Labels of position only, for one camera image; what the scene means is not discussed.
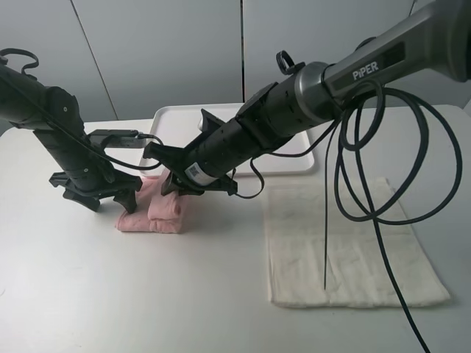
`towel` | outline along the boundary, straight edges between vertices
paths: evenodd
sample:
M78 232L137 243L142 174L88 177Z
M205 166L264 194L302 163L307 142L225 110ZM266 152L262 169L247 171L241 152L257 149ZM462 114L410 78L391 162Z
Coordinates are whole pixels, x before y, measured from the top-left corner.
M160 190L169 171L161 176L142 179L142 188L135 194L136 210L124 211L116 222L122 232L178 233L182 228L188 196L179 196L176 191L162 196Z
M391 197L385 179L370 185L377 207ZM353 183L353 187L361 190L359 184ZM361 214L345 185L340 185L340 195L349 212ZM357 195L366 204L364 195L360 192ZM329 193L327 288L324 290L324 184L305 179L267 185L264 196L272 303L283 307L400 306L371 221L349 221L338 210L333 193ZM406 219L398 203L383 218ZM450 298L409 225L381 225L381 233L408 305L426 306Z

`tabletop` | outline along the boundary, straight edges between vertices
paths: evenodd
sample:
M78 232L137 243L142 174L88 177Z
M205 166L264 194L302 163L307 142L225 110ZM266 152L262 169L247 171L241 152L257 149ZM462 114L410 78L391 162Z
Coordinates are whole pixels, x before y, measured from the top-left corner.
M413 228L453 300L412 314L432 352L463 352L471 346L471 118L457 107L437 109L461 144L463 181L448 207ZM365 110L364 120L371 117ZM151 123L85 126L146 131ZM386 110L365 148L368 177L400 185L417 153L415 124L408 108ZM409 217L436 206L453 181L451 145L429 124L428 157L401 199ZM325 147L304 177L323 178ZM132 163L141 156L108 153ZM329 171L335 154L334 147ZM353 160L346 156L355 178ZM59 169L30 131L1 136L0 166L0 352L421 352L398 308L269 303L260 199L206 193L192 200L181 235L121 233L119 204L104 200L93 213L48 183ZM241 192L257 189L256 178L240 179Z

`folded pink towel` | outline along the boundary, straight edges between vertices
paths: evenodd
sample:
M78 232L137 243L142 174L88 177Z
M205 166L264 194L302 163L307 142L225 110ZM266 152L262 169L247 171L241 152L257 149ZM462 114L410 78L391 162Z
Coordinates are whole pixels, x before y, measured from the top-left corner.
M188 196L178 196L174 191L162 196L160 189L169 175L165 170L158 178L143 178L142 188L135 194L136 210L124 211L116 222L122 232L178 233L188 204Z

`white towel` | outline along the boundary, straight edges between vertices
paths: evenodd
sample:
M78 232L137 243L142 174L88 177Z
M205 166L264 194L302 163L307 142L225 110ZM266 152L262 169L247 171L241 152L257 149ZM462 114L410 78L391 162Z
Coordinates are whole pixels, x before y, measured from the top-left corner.
M391 190L385 179L370 185L375 206L379 208L391 197ZM360 190L358 184L353 187ZM340 194L346 209L361 215L344 185ZM333 193L329 193L327 290L324 290L324 184L292 179L267 185L263 195L272 303L283 307L400 305L384 268L371 221L349 221L337 208ZM363 194L358 192L358 197L366 204ZM398 203L382 218L406 219ZM381 225L381 233L408 305L432 305L450 298L410 226Z

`piper logo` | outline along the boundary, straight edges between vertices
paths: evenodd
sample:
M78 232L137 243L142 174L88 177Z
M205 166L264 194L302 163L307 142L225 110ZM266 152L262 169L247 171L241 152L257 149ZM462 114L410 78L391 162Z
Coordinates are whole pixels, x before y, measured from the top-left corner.
M378 63L373 61L372 63L365 65L363 68L359 68L357 71L353 72L353 81L361 79L363 76L372 74L375 71L378 71Z

